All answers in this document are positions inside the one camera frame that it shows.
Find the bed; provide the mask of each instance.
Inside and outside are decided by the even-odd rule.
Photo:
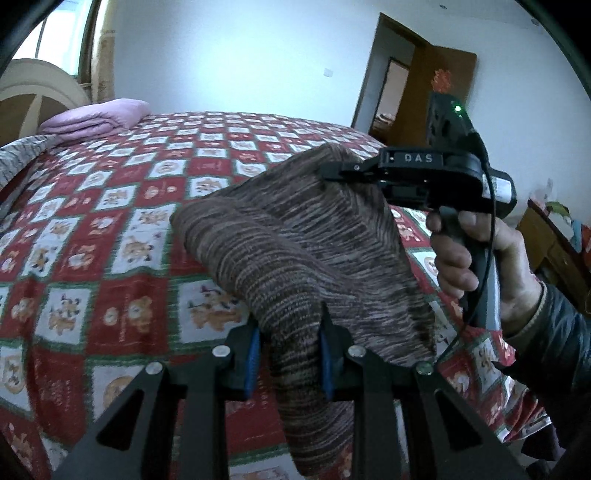
[[[35,160],[0,226],[0,427],[35,479],[50,477],[147,363],[190,361],[246,320],[241,304],[214,314],[227,294],[172,236],[175,209],[324,142],[362,158],[381,146],[351,128],[281,115],[182,112]],[[436,313],[441,354],[461,311],[439,291],[425,214],[391,211]],[[206,324],[196,320],[203,312],[212,314]],[[468,329],[440,367],[505,441],[548,423],[535,397],[491,363],[513,360],[499,332]],[[264,364],[254,398],[227,403],[226,415],[234,480],[303,478]],[[346,449],[320,478],[347,478],[350,461]]]

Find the curved headboard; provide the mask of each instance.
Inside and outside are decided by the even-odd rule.
[[[12,60],[0,77],[0,147],[29,135],[58,113],[88,105],[76,80],[37,59]]]

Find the wall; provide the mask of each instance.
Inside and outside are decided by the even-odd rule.
[[[365,94],[353,123],[354,128],[361,132],[369,132],[376,110],[378,109],[380,94],[382,93],[384,79],[388,73],[390,59],[394,57],[406,65],[410,65],[413,55],[414,45],[411,42],[402,38],[385,25],[380,25],[377,28],[368,61],[369,74],[367,76]]]
[[[591,221],[591,101],[546,33],[445,14],[423,0],[124,0],[116,94],[156,112],[272,112],[350,125],[379,13],[433,44],[472,51],[467,107],[524,210],[548,177]],[[324,68],[334,71],[324,77]]]
[[[377,113],[396,115],[407,77],[407,68],[399,65],[395,61],[390,63],[387,80],[384,84],[384,90],[382,91],[382,96],[379,100]]]

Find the finger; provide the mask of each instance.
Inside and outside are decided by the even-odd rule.
[[[447,235],[432,235],[431,248],[440,262],[452,267],[468,268],[472,263],[472,256],[467,248]]]
[[[478,278],[467,268],[452,267],[443,263],[435,257],[435,266],[439,275],[442,276],[452,287],[458,290],[474,291],[478,288]]]
[[[462,229],[474,240],[488,242],[491,237],[491,216],[487,213],[460,212],[458,220]],[[516,230],[509,227],[503,220],[495,221],[493,248],[503,251],[514,247],[518,242]]]
[[[441,231],[441,217],[437,212],[430,212],[425,220],[427,228],[433,233],[439,233]]]
[[[437,276],[437,282],[439,283],[439,288],[443,293],[447,293],[450,297],[454,299],[461,299],[464,296],[464,291],[460,290],[459,288],[452,287],[449,282],[443,278],[441,274]]]

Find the curtain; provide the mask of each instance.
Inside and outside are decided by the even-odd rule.
[[[92,46],[90,82],[92,102],[102,103],[115,98],[115,12],[117,0],[102,0],[96,19]]]

